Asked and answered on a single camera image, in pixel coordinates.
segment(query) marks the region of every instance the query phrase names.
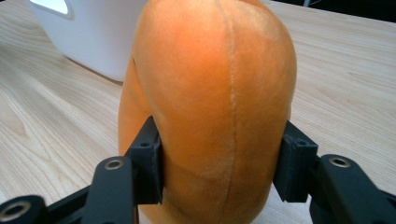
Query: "white plastic bin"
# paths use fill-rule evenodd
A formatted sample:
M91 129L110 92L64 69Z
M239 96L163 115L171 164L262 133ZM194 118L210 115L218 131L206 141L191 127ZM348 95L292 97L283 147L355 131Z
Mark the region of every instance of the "white plastic bin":
M137 17L147 0L26 0L53 45L117 81L128 66Z

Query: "stuffed toy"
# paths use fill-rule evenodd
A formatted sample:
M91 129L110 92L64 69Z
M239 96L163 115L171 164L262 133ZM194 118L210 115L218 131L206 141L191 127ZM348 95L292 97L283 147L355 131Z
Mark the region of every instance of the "stuffed toy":
M120 154L163 141L152 223L249 223L263 209L296 81L285 26L256 0L148 0L120 99Z

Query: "wooden table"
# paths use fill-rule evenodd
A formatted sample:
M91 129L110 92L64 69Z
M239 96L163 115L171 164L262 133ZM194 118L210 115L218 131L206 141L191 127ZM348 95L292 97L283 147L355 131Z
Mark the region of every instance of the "wooden table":
M396 194L396 24L264 3L297 51L292 122L319 155L353 159ZM53 47L23 0L0 3L0 203L38 194L51 204L90 184L118 153L120 91ZM274 190L254 221L310 222L308 203L282 203Z

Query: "orange plush toy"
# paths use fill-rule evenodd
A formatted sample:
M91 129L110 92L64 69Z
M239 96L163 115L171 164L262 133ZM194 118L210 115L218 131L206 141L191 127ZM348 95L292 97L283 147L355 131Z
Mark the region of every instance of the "orange plush toy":
M249 223L276 169L296 78L286 28L255 0L149 0L120 101L120 154L146 118L163 140L152 223Z

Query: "plush seam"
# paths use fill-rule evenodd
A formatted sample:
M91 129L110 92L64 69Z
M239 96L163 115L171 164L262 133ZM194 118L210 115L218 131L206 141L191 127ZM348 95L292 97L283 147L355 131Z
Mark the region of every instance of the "plush seam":
M221 213L219 216L219 221L218 223L221 223L223 218L224 218L224 213L225 213L225 207L227 202L230 199L230 191L233 183L233 173L234 173L234 167L235 167L235 154L236 154L236 94L235 94L235 45L234 45L234 38L233 38L233 22L230 20L230 18L226 15L226 12L224 11L224 7L222 3L220 2L221 0L218 0L216 3L218 4L219 11L222 14L224 26L226 28L226 35L229 40L229 44L227 46L227 55L228 55L228 65L229 65L229 81L230 81L230 103L231 103L231 110L232 110L232 142L230 144L232 155L232 166L231 166L231 171L228 176L228 183L225 189L225 197L224 201L222 202L222 207L221 207Z

